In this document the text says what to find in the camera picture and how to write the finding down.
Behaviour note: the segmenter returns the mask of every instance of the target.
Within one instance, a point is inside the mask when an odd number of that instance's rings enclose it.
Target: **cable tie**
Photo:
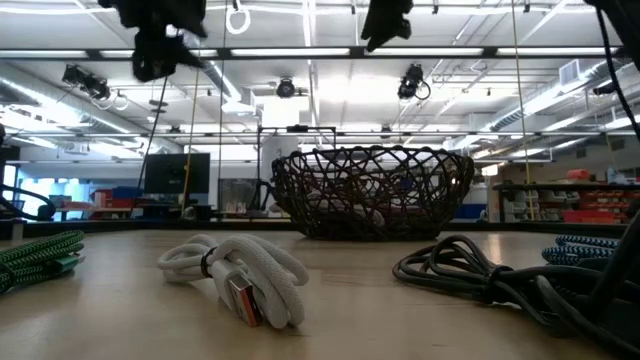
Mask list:
[[[18,276],[9,267],[9,265],[7,265],[5,263],[0,263],[0,271],[4,271],[4,272],[7,273],[7,275],[9,275],[9,282],[6,285],[0,287],[0,294],[4,294],[7,291],[9,291],[9,289],[11,289],[13,287],[13,285],[15,285],[16,279],[18,278]]]
[[[487,276],[485,280],[483,291],[479,298],[480,301],[489,305],[493,304],[494,302],[504,303],[509,301],[508,299],[502,299],[502,297],[497,296],[495,292],[496,289],[493,286],[493,283],[496,281],[496,278],[503,271],[513,271],[513,269],[504,265],[496,266],[493,269],[493,271],[491,271],[491,274],[489,274],[489,276]]]
[[[213,276],[211,276],[211,273],[209,273],[207,258],[209,257],[209,255],[213,254],[213,252],[217,248],[217,246],[212,247],[211,249],[209,249],[209,251],[207,251],[206,254],[202,255],[202,259],[200,259],[200,271],[202,272],[202,276],[204,277],[213,278]]]

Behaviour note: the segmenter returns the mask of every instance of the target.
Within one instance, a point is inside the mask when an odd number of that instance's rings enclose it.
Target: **blue braided cable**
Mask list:
[[[582,259],[608,258],[613,256],[617,241],[590,238],[586,236],[562,235],[556,238],[558,247],[542,250],[542,257],[551,265],[575,266]]]

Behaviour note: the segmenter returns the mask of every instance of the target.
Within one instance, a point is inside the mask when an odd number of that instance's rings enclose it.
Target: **computer screen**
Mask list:
[[[191,154],[189,193],[209,192],[210,154]],[[147,194],[181,194],[184,191],[187,154],[149,155],[144,177]]]

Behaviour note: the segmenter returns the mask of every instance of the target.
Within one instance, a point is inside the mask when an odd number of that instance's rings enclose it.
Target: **desk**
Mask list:
[[[130,213],[131,208],[60,208],[60,209],[56,209],[56,212],[60,213],[61,221],[67,221],[67,213],[69,211]]]
[[[253,232],[309,269],[298,328],[249,328],[211,280],[174,285],[158,257],[195,231],[87,235],[74,274],[0,298],[3,358],[57,360],[531,360],[611,359],[581,338],[548,336],[520,310],[482,306],[396,282],[391,267],[430,242],[314,241]],[[233,232],[206,232],[219,240]],[[477,233],[487,256],[515,268],[543,265],[553,235]]]

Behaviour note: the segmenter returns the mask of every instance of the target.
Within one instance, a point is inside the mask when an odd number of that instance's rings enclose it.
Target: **black wire basket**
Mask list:
[[[469,192],[473,160],[402,146],[317,150],[273,161],[274,197],[311,238],[433,239]]]

